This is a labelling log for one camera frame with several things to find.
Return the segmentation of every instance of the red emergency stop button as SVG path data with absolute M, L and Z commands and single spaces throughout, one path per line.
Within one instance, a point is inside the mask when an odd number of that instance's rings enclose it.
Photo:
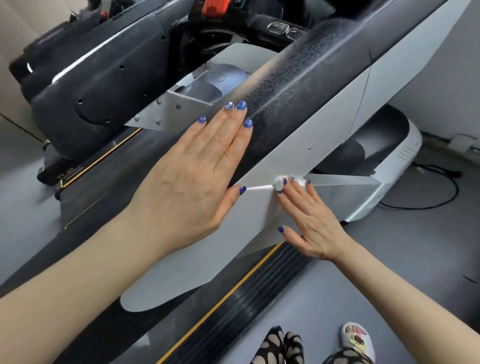
M 227 12 L 230 0 L 205 0 L 202 15 L 209 18 L 219 18 Z

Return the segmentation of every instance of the hand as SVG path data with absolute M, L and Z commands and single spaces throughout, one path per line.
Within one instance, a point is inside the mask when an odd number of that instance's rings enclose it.
M 208 124 L 195 122 L 143 180 L 122 231 L 166 255 L 217 230 L 246 189 L 227 189 L 252 136 L 246 113 L 245 101 L 229 102 Z
M 333 212 L 323 203 L 314 187 L 306 184 L 306 191 L 293 179 L 284 180 L 284 188 L 277 195 L 280 204 L 292 216 L 300 229 L 298 235 L 288 226 L 280 226 L 285 240 L 301 253 L 336 261 L 354 241 L 340 226 Z

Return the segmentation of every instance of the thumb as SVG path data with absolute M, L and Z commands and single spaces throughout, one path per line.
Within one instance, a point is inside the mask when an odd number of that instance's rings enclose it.
M 223 221 L 225 215 L 230 211 L 230 209 L 235 205 L 236 201 L 246 191 L 247 187 L 245 186 L 232 186 L 225 192 L 222 202 L 215 214 L 214 222 L 218 225 Z
M 305 252 L 309 247 L 309 244 L 303 239 L 297 232 L 288 226 L 279 226 L 278 231 L 281 232 L 285 238 L 285 241 L 292 244 L 301 252 Z

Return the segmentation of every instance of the power cord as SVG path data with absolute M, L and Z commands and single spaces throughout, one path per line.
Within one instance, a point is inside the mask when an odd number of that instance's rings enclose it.
M 442 202 L 441 204 L 433 205 L 433 206 L 428 206 L 428 207 L 400 207 L 400 206 L 390 206 L 387 204 L 384 204 L 383 202 L 380 202 L 382 206 L 389 207 L 389 208 L 396 208 L 398 210 L 431 210 L 433 208 L 437 208 L 440 206 L 444 206 L 452 202 L 458 197 L 458 194 L 460 193 L 460 187 L 458 186 L 458 183 L 456 183 L 454 178 L 460 178 L 463 176 L 463 173 L 459 170 L 448 170 L 443 167 L 436 166 L 434 164 L 418 164 L 413 162 L 411 164 L 413 167 L 420 167 L 423 168 L 424 170 L 429 170 L 430 172 L 438 173 L 442 176 L 445 176 L 448 178 L 453 185 L 455 186 L 455 194 L 447 201 Z

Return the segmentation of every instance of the blue fingernail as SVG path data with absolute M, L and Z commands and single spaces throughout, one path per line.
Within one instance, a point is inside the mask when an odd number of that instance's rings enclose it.
M 245 110 L 245 108 L 247 107 L 247 103 L 245 101 L 240 101 L 237 105 L 237 109 L 238 110 Z

